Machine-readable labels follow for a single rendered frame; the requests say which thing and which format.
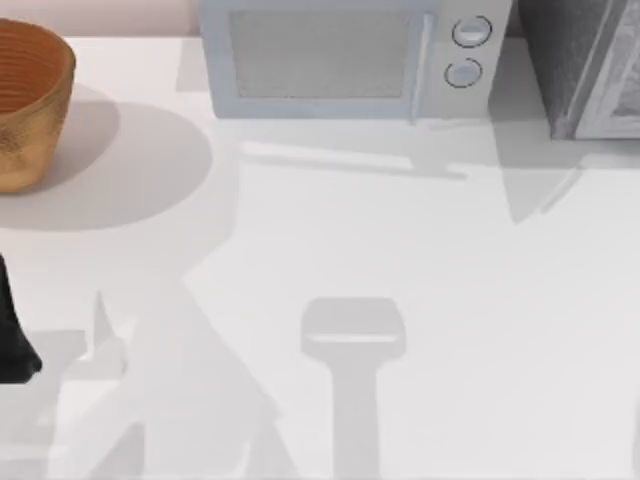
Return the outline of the microwave oven door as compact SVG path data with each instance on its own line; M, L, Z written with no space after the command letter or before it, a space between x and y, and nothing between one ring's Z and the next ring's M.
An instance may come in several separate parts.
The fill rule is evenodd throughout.
M437 0L197 0L220 119L410 119Z

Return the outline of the round microwave knob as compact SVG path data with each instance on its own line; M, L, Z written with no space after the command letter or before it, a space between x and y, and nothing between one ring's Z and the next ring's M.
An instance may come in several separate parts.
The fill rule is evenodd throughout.
M472 49L485 44L492 32L490 20L478 15L459 20L452 28L452 40L461 48Z
M472 58L451 63L444 72L444 79L455 89L465 89L477 84L483 76L482 65Z

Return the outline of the pale microwave oven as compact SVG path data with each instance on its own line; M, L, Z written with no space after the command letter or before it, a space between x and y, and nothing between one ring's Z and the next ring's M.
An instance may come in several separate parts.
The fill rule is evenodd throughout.
M481 117L488 109L513 0L437 1L426 57L420 116L417 120ZM488 18L492 23L490 39L477 48L457 46L452 40L454 25L461 19L478 15ZM465 58L478 61L483 67L483 76L469 88L452 88L444 79L445 69L449 64Z

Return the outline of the woven brown basket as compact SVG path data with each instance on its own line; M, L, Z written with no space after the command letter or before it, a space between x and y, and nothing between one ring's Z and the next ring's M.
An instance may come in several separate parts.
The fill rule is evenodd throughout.
M0 194L49 170L74 85L76 55L54 32L0 18Z

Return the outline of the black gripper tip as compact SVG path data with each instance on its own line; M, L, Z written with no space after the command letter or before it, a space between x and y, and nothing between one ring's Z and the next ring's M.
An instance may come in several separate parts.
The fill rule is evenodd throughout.
M26 384L42 367L19 322L6 263L0 254L0 385Z

